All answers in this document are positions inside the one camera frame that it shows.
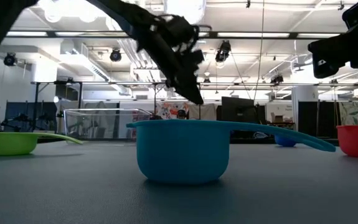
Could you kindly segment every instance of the cable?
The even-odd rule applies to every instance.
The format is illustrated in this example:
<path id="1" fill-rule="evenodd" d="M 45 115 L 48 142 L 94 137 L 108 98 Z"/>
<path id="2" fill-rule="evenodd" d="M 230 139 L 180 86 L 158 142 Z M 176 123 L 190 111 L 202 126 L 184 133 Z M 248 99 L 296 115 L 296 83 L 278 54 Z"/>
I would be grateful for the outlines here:
<path id="1" fill-rule="evenodd" d="M 265 0 L 263 0 L 263 10 L 261 15 L 261 40 L 260 40 L 260 56 L 259 56 L 259 68 L 258 68 L 258 80 L 256 82 L 256 88 L 255 88 L 255 96 L 253 97 L 253 100 L 256 99 L 256 93 L 258 91 L 258 85 L 259 85 L 259 78 L 260 78 L 260 66 L 261 66 L 261 52 L 263 50 L 263 31 L 265 30 Z"/>
<path id="2" fill-rule="evenodd" d="M 237 63 L 236 63 L 236 61 L 235 61 L 235 58 L 234 58 L 234 54 L 233 54 L 232 51 L 230 51 L 230 53 L 231 53 L 231 57 L 233 58 L 234 65 L 235 65 L 235 68 L 237 69 L 238 75 L 239 75 L 240 78 L 241 78 L 242 85 L 245 87 L 245 90 L 247 91 L 248 97 L 249 97 L 249 99 L 251 100 L 251 95 L 250 95 L 249 92 L 248 92 L 247 86 L 246 86 L 245 83 L 243 82 L 243 79 L 242 79 L 240 70 L 238 69 L 238 65 L 237 65 Z"/>

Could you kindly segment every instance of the ceiling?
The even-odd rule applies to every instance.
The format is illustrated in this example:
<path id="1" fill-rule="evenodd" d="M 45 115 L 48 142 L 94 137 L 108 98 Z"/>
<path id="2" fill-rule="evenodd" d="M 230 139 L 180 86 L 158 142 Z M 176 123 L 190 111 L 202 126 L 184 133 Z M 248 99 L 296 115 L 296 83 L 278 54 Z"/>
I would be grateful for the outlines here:
<path id="1" fill-rule="evenodd" d="M 343 1 L 346 8 L 356 2 L 358 0 Z M 146 9 L 155 14 L 162 13 L 163 1 L 145 0 L 145 5 Z M 251 0 L 249 8 L 246 8 L 246 1 L 207 0 L 205 14 L 199 24 L 207 24 L 212 26 L 213 30 L 227 32 L 345 32 L 347 29 L 341 19 L 344 10 L 337 10 L 339 6 L 340 1 L 333 0 L 266 0 L 263 10 L 262 0 Z M 58 22 L 51 23 L 45 19 L 44 10 L 35 6 L 21 14 L 14 24 L 13 30 L 108 30 L 108 27 L 105 15 L 101 15 L 94 22 L 89 23 L 82 22 L 77 17 L 63 17 Z M 303 57 L 309 54 L 307 46 L 312 42 L 312 40 L 228 40 L 232 46 L 232 54 L 226 60 L 223 68 L 217 68 L 214 61 L 215 51 L 219 48 L 222 40 L 207 39 L 197 44 L 198 48 L 206 53 L 205 62 L 199 66 L 200 82 L 204 79 L 205 72 L 209 72 L 212 78 L 217 77 L 218 82 L 240 82 L 241 77 L 249 83 L 262 82 L 262 78 L 269 82 L 269 78 L 274 74 L 272 72 L 274 69 L 284 76 L 285 81 L 290 82 L 289 79 L 294 73 L 290 61 L 297 58 L 303 60 Z M 6 39 L 3 44 L 17 45 L 17 41 L 16 39 Z M 45 50 L 47 47 L 44 45 L 58 45 L 53 41 L 26 39 L 29 44 Z M 131 60 L 123 50 L 121 50 L 123 54 L 120 62 L 112 62 L 109 59 L 112 49 L 120 48 L 118 40 L 75 39 L 74 42 L 85 44 L 89 49 L 89 57 L 115 80 L 133 80 L 130 75 Z M 82 79 L 93 76 L 90 72 L 86 74 L 86 71 L 77 70 L 80 70 L 80 74 L 77 75 Z M 344 67 L 336 77 L 356 71 L 350 67 Z M 358 82 L 358 75 L 345 78 L 342 82 Z M 240 89 L 243 86 L 219 86 L 219 88 Z"/>

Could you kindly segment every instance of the table surface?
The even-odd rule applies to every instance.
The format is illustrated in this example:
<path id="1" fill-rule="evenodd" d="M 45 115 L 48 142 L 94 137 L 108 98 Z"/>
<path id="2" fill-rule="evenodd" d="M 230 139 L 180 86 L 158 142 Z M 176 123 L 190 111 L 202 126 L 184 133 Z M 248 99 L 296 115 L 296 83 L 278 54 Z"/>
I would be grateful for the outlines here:
<path id="1" fill-rule="evenodd" d="M 358 158 L 232 145 L 219 181 L 146 180 L 132 146 L 39 144 L 0 157 L 0 223 L 358 224 Z"/>

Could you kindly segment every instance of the blue pot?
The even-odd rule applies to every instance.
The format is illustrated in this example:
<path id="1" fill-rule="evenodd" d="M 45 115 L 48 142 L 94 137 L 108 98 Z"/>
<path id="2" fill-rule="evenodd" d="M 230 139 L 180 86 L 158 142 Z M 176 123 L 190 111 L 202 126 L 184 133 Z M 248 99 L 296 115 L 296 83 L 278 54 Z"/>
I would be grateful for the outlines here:
<path id="1" fill-rule="evenodd" d="M 167 184 L 203 184 L 226 170 L 231 130 L 260 131 L 323 151 L 335 146 L 296 131 L 273 126 L 201 120 L 152 120 L 128 124 L 137 129 L 137 162 L 150 180 Z"/>
<path id="2" fill-rule="evenodd" d="M 276 141 L 276 143 L 278 145 L 283 146 L 283 147 L 294 147 L 296 145 L 296 141 L 293 141 L 288 138 L 283 138 L 278 135 L 274 136 L 274 140 Z"/>

